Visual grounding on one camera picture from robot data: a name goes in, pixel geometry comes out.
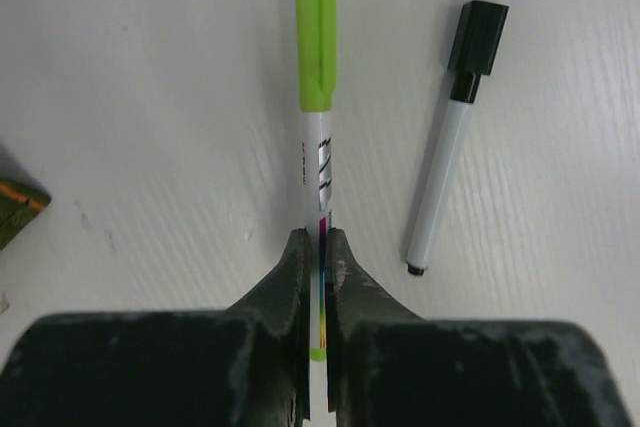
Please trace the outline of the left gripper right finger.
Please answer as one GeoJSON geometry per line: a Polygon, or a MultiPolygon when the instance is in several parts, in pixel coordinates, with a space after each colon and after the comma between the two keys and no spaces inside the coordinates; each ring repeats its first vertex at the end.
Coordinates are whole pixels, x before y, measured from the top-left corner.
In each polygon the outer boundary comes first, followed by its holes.
{"type": "Polygon", "coordinates": [[[576,324],[424,319],[329,232],[328,406],[340,426],[628,426],[607,360],[576,324]]]}

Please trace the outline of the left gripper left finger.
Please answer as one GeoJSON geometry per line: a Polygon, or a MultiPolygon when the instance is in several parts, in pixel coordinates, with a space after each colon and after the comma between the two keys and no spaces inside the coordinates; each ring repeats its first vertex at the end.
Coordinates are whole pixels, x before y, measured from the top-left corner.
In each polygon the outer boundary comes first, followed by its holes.
{"type": "Polygon", "coordinates": [[[1,372],[5,426],[300,426],[310,416],[301,229],[223,310],[65,312],[34,321],[1,372]]]}

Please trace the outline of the black cap marker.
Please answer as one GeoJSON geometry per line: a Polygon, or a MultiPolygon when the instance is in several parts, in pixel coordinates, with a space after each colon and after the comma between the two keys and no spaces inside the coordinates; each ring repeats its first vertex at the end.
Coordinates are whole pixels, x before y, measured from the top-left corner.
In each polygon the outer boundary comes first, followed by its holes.
{"type": "Polygon", "coordinates": [[[406,255],[413,276],[429,268],[479,85],[492,72],[508,12],[507,5],[483,0],[461,8],[447,65],[451,90],[406,255]]]}

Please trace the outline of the light green cap marker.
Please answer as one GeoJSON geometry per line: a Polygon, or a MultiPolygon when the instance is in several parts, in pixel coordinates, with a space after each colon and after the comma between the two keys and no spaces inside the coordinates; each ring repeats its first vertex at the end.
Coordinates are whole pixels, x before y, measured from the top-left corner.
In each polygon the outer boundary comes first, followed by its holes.
{"type": "Polygon", "coordinates": [[[332,226],[331,108],[337,79],[336,0],[295,0],[305,230],[311,243],[310,359],[326,360],[326,249],[332,226]]]}

